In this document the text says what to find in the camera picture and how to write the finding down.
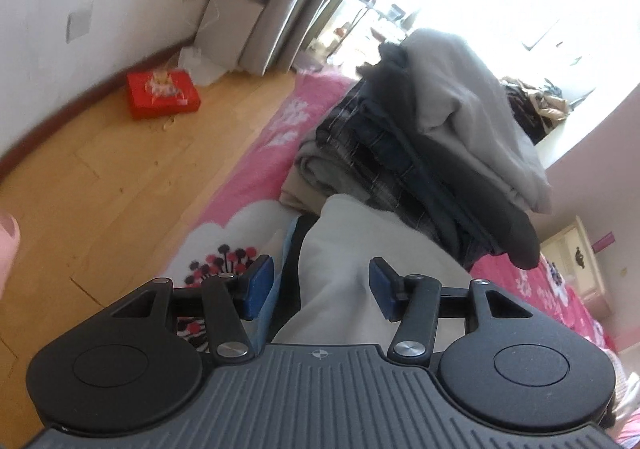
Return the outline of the person left hand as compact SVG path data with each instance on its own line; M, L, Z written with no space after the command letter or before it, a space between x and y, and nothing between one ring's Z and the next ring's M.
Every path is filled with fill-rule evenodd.
M0 216L0 296L3 295L6 281L11 275L12 267L21 243L21 230L16 219L9 213Z

